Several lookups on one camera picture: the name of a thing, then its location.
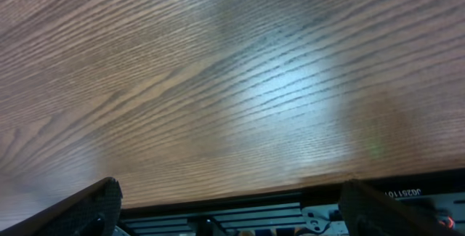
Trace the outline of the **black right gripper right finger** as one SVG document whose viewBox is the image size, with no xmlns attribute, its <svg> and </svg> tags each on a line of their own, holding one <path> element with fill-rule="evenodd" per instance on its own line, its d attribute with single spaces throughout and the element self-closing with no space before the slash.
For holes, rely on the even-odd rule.
<svg viewBox="0 0 465 236">
<path fill-rule="evenodd" d="M 460 236 L 444 213 L 407 205 L 359 180 L 343 183 L 338 207 L 350 236 Z"/>
</svg>

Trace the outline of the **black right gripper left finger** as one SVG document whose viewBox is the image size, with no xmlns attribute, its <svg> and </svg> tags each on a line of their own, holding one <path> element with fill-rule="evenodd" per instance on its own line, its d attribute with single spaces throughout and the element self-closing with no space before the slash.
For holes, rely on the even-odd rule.
<svg viewBox="0 0 465 236">
<path fill-rule="evenodd" d="M 1 236 L 111 236 L 119 220 L 123 193 L 106 177 L 1 231 Z"/>
</svg>

